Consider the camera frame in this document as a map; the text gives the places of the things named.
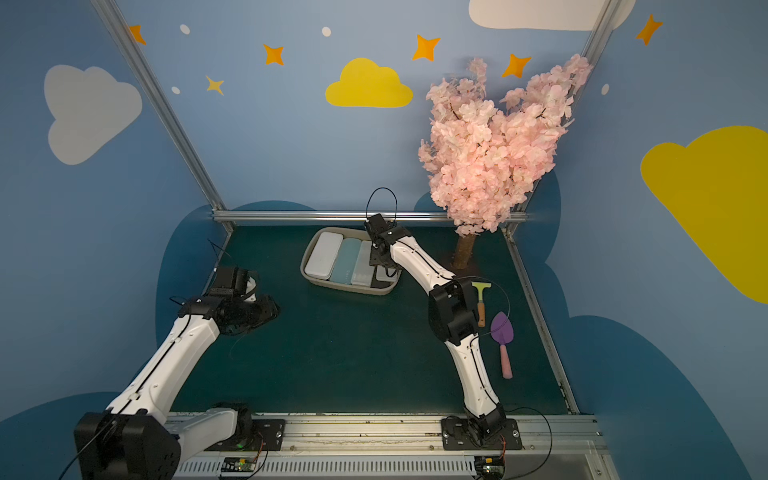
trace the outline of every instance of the gray plastic tray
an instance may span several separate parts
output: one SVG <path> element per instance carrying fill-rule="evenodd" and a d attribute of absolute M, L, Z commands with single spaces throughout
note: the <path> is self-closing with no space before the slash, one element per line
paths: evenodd
<path fill-rule="evenodd" d="M 333 232 L 333 233 L 341 233 L 344 238 L 359 238 L 360 240 L 371 240 L 371 237 L 368 236 L 368 232 L 365 230 L 355 230 L 353 228 L 341 228 L 341 227 L 325 227 L 323 229 L 320 229 L 315 233 L 315 236 L 312 237 L 312 241 L 310 241 L 310 244 L 306 247 L 306 251 L 304 252 L 304 257 L 301 259 L 301 266 L 299 267 L 301 271 L 301 275 L 309 280 L 311 283 L 314 283 L 315 285 L 319 286 L 327 286 L 328 288 L 333 288 L 336 290 L 344 290 L 345 292 L 354 292 L 354 293 L 366 293 L 368 295 L 386 295 L 387 293 L 391 292 L 393 288 L 395 288 L 395 285 L 400 281 L 400 273 L 402 273 L 402 270 L 397 270 L 397 276 L 395 277 L 395 281 L 392 282 L 388 287 L 386 288 L 372 288 L 370 286 L 360 286 L 360 285 L 346 285 L 345 283 L 336 283 L 331 282 L 328 280 L 320 280 L 317 278 L 314 278 L 312 276 L 307 275 L 304 273 L 304 267 L 306 266 L 306 262 L 310 259 L 310 254 L 312 253 L 312 250 L 315 250 L 315 243 L 317 243 L 317 239 L 320 237 L 320 234 L 322 232 Z"/>

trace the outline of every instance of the green mat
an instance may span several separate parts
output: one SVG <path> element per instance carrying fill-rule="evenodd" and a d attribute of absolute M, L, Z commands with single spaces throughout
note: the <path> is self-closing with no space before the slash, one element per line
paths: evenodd
<path fill-rule="evenodd" d="M 260 291 L 280 317 L 245 336 L 220 336 L 181 389 L 174 411 L 216 402 L 245 402 L 254 412 L 462 412 L 463 394 L 449 351 L 427 323 L 427 296 L 407 273 L 386 296 L 315 286 L 299 272 L 320 227 L 238 227 L 223 265 L 233 261 L 261 276 Z M 439 259 L 457 236 L 445 227 L 410 228 Z M 484 292 L 488 326 L 511 302 L 514 378 L 502 378 L 499 347 L 479 340 L 488 375 L 507 409 L 531 406 L 567 413 L 501 233 L 484 233 L 474 259 L 498 282 Z"/>

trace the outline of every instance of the pink artificial cherry blossom tree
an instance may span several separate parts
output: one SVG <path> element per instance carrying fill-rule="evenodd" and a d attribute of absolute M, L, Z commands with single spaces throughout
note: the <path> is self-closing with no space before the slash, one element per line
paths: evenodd
<path fill-rule="evenodd" d="M 505 113 L 485 100 L 486 68 L 475 58 L 469 63 L 475 80 L 443 79 L 426 97 L 434 104 L 431 144 L 422 140 L 419 159 L 432 174 L 432 200 L 458 227 L 456 270 L 467 267 L 475 235 L 496 231 L 534 181 L 552 170 L 558 139 L 570 124 L 562 122 L 592 69 L 574 55 L 564 67 L 535 75 L 525 90 L 508 91 Z"/>

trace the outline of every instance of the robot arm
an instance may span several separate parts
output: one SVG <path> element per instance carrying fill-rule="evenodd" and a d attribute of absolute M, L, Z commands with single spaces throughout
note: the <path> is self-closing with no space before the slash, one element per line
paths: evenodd
<path fill-rule="evenodd" d="M 477 296 L 472 282 L 432 259 L 411 233 L 380 215 L 365 223 L 371 237 L 371 265 L 408 270 L 429 296 L 429 325 L 448 347 L 464 391 L 469 433 L 477 445 L 495 438 L 506 423 L 478 345 Z"/>
<path fill-rule="evenodd" d="M 205 296 L 186 302 L 168 337 L 130 385 L 102 413 L 86 413 L 74 431 L 83 478 L 170 478 L 179 463 L 236 433 L 237 412 L 210 409 L 164 426 L 171 405 L 197 361 L 221 334 L 274 319 L 280 310 L 246 270 L 220 267 Z"/>

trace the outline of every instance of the yellow cloud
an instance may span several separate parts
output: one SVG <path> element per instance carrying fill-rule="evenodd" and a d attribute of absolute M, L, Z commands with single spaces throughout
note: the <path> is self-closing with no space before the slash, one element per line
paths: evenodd
<path fill-rule="evenodd" d="M 341 78 L 326 89 L 326 100 L 337 107 L 405 107 L 413 99 L 397 72 L 368 58 L 355 58 L 341 70 Z"/>
<path fill-rule="evenodd" d="M 768 133 L 725 127 L 643 158 L 645 184 L 741 293 L 768 303 Z"/>

